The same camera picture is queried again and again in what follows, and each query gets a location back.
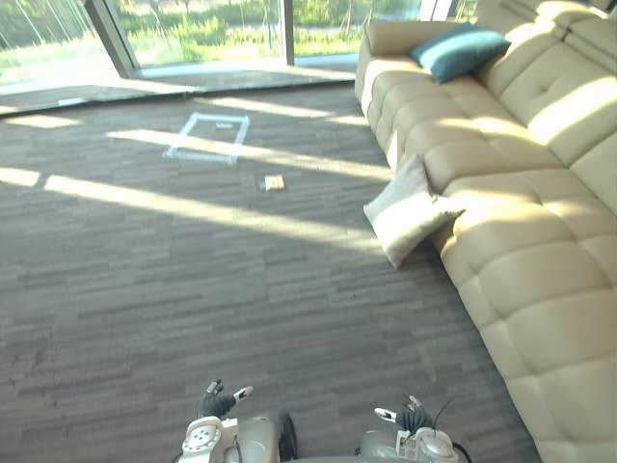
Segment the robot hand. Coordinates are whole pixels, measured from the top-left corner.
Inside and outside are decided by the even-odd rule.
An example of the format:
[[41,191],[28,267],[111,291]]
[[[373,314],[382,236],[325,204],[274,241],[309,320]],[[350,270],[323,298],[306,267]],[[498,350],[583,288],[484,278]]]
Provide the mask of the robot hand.
[[199,418],[216,417],[221,419],[238,402],[247,398],[252,392],[253,387],[248,386],[237,391],[234,395],[220,395],[223,390],[223,381],[217,379],[212,381],[203,393],[201,398],[201,408]]

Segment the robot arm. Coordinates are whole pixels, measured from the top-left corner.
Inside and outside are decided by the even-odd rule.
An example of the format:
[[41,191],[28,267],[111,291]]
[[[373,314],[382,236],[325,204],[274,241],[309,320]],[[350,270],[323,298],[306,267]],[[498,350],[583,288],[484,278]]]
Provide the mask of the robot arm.
[[218,395],[222,389],[221,380],[212,382],[206,389],[201,400],[200,417],[186,430],[178,463],[222,463],[225,450],[235,445],[238,419],[221,421],[221,417],[248,397],[253,387],[243,388],[233,395]]

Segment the tufted sofa seat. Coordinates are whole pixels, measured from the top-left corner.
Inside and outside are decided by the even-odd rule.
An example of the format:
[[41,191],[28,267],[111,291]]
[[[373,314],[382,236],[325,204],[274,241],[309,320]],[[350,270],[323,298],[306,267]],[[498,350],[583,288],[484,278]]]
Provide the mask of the tufted sofa seat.
[[617,22],[504,0],[512,42],[438,85],[407,57],[447,22],[371,23],[356,95],[392,169],[419,154],[467,211],[434,236],[545,463],[617,461]]

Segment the floor-to-ceiling window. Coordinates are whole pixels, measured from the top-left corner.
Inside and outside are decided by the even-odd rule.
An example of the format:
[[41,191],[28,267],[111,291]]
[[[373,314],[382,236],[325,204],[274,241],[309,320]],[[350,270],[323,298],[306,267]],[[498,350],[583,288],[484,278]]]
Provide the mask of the floor-to-ceiling window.
[[117,75],[79,0],[0,1],[0,85]]
[[296,56],[355,53],[374,19],[414,19],[421,0],[295,0]]
[[110,0],[140,67],[281,55],[278,0]]

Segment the sofa armrest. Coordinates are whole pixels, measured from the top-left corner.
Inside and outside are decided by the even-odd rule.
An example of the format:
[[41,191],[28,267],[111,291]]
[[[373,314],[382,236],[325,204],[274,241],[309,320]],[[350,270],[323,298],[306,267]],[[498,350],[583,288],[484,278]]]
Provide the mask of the sofa armrest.
[[447,21],[370,22],[364,28],[373,56],[403,55],[456,25]]

